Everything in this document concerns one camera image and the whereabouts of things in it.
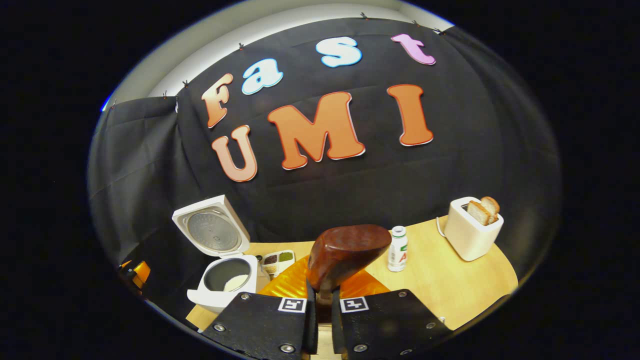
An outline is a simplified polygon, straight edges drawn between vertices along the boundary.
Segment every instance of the light wooden tabletop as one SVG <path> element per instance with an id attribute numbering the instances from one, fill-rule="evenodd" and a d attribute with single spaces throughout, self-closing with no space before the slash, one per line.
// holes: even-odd
<path id="1" fill-rule="evenodd" d="M 439 221 L 444 229 L 447 217 Z M 511 263 L 496 244 L 484 256 L 465 261 L 440 235 L 435 219 L 407 226 L 406 234 L 409 242 L 403 271 L 387 269 L 386 253 L 366 270 L 389 290 L 411 290 L 434 315 L 443 316 L 451 330 L 469 322 L 518 286 Z M 245 254 L 264 255 L 289 249 L 299 259 L 309 254 L 313 243 L 251 243 Z M 199 329 L 206 329 L 216 316 L 196 305 L 187 320 Z"/>

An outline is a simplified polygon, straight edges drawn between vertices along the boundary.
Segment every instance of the orange cloth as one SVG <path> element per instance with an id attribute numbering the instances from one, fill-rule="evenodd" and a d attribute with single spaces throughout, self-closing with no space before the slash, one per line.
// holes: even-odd
<path id="1" fill-rule="evenodd" d="M 299 259 L 258 291 L 276 297 L 307 298 L 307 270 L 309 255 Z M 386 293 L 389 289 L 362 269 L 340 285 L 340 298 L 361 297 Z"/>

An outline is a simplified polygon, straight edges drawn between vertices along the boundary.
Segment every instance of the spice tray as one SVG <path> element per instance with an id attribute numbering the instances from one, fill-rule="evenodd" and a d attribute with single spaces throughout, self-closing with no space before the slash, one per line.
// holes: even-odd
<path id="1" fill-rule="evenodd" d="M 260 266 L 269 275 L 277 277 L 286 268 L 296 262 L 296 256 L 292 250 L 276 251 L 266 254 L 260 260 Z"/>

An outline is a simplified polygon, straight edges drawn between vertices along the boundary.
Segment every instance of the letter m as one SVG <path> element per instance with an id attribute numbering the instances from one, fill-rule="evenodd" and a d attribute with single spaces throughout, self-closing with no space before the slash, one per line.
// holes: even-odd
<path id="1" fill-rule="evenodd" d="M 332 160 L 352 158 L 365 152 L 364 144 L 358 141 L 351 114 L 348 92 L 332 92 L 318 101 L 316 118 L 309 121 L 295 106 L 287 105 L 273 110 L 267 119 L 274 123 L 280 134 L 285 170 L 304 167 L 307 157 L 300 154 L 300 145 L 315 162 L 323 158 L 327 137 L 331 147 L 327 156 Z"/>

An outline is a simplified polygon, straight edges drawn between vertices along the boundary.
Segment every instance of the bread slice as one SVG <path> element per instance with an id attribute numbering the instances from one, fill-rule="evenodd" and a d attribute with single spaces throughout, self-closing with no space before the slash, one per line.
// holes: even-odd
<path id="1" fill-rule="evenodd" d="M 498 205 L 498 202 L 493 197 L 483 197 L 482 199 L 480 199 L 480 205 L 482 205 L 491 214 L 489 224 L 493 224 L 494 222 L 498 221 L 500 205 Z"/>
<path id="2" fill-rule="evenodd" d="M 484 208 L 484 206 L 480 205 L 479 202 L 475 202 L 473 200 L 469 201 L 467 213 L 469 213 L 469 215 L 471 215 L 483 226 L 489 225 L 489 221 L 493 216 L 489 211 L 487 211 L 487 209 Z"/>

